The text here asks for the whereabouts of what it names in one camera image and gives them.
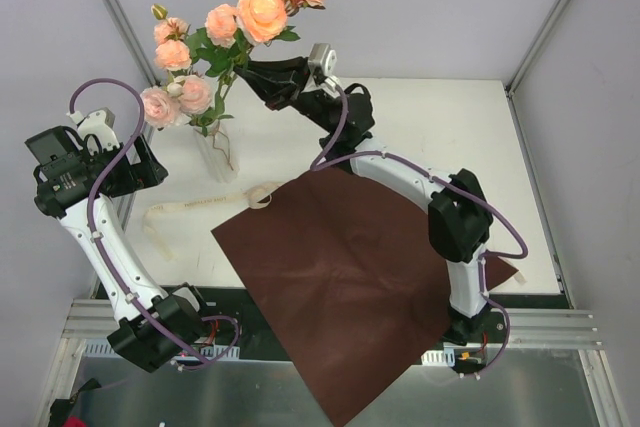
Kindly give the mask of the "white ribbed ceramic vase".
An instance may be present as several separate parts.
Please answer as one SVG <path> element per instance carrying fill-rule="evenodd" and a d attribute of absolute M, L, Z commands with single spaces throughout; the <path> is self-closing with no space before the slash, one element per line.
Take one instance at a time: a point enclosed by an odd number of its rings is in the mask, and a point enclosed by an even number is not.
<path fill-rule="evenodd" d="M 234 181 L 239 174 L 239 164 L 225 121 L 216 120 L 209 126 L 192 130 L 209 175 L 217 182 Z"/>

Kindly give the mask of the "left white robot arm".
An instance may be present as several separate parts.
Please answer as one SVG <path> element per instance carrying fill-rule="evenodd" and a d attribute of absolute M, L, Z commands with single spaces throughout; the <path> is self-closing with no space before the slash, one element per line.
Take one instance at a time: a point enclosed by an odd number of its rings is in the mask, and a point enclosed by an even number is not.
<path fill-rule="evenodd" d="M 26 140 L 38 164 L 34 202 L 76 240 L 93 266 L 113 309 L 112 349 L 154 372 L 186 345 L 205 336 L 211 312 L 198 290 L 183 283 L 166 291 L 144 268 L 125 237 L 113 198 L 159 185 L 168 175 L 143 135 L 130 163 L 123 145 L 109 147 L 96 135 L 81 137 L 56 126 Z"/>

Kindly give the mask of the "cream printed ribbon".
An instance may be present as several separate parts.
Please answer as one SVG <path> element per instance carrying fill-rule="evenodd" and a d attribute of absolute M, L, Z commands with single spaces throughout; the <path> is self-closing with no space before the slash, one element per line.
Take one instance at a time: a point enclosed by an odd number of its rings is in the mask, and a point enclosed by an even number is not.
<path fill-rule="evenodd" d="M 237 191 L 219 196 L 191 200 L 188 202 L 180 201 L 159 203 L 149 207 L 144 212 L 142 217 L 142 230 L 158 253 L 165 260 L 169 261 L 172 260 L 175 255 L 170 249 L 168 243 L 164 241 L 163 237 L 155 228 L 153 223 L 155 218 L 160 215 L 174 214 L 218 204 L 228 204 L 240 201 L 245 201 L 250 209 L 263 209 L 269 206 L 272 201 L 273 193 L 281 186 L 281 182 L 265 182 L 255 185 L 246 191 Z"/>

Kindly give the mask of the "red wrapping paper sheet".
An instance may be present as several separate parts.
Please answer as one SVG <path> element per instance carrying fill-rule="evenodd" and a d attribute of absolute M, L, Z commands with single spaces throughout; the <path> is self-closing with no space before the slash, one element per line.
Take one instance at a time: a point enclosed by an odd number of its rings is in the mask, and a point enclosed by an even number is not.
<path fill-rule="evenodd" d="M 212 234 L 336 426 L 450 327 L 447 267 L 426 213 L 374 181 L 307 172 Z"/>

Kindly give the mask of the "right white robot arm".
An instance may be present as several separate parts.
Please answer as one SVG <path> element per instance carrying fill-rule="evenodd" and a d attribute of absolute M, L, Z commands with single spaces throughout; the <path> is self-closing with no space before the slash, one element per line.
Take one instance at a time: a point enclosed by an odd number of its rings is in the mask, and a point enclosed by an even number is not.
<path fill-rule="evenodd" d="M 341 87 L 308 58 L 249 60 L 234 72 L 270 110 L 291 107 L 326 131 L 311 170 L 336 166 L 387 187 L 426 213 L 429 243 L 445 260 L 450 282 L 450 327 L 443 338 L 463 346 L 481 335 L 490 308 L 480 261 L 493 216 L 477 177 L 462 169 L 438 182 L 427 169 L 388 152 L 371 132 L 369 90 L 360 83 Z"/>

